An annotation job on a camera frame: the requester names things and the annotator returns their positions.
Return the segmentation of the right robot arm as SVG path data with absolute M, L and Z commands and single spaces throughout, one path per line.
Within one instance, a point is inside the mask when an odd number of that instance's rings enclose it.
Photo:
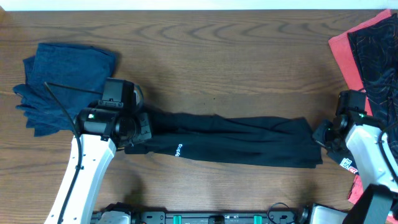
M 312 135 L 328 152 L 344 156 L 340 166 L 359 173 L 363 194 L 349 212 L 314 205 L 309 223 L 385 223 L 397 215 L 397 163 L 387 135 L 394 126 L 367 115 L 365 104 L 364 92 L 342 91 L 333 121 L 324 120 Z

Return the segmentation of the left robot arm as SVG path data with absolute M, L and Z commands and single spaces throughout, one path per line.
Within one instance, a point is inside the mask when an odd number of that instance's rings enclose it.
M 68 118 L 70 158 L 46 223 L 132 223 L 133 212 L 122 203 L 98 213 L 94 207 L 116 151 L 150 140 L 152 128 L 139 85 L 107 78 L 101 97 Z

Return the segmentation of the black t-shirt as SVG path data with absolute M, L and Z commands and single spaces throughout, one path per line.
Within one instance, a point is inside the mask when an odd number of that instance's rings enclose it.
M 323 162 L 305 118 L 224 118 L 159 110 L 148 114 L 152 138 L 126 147 L 126 154 L 154 152 L 196 161 L 311 169 Z

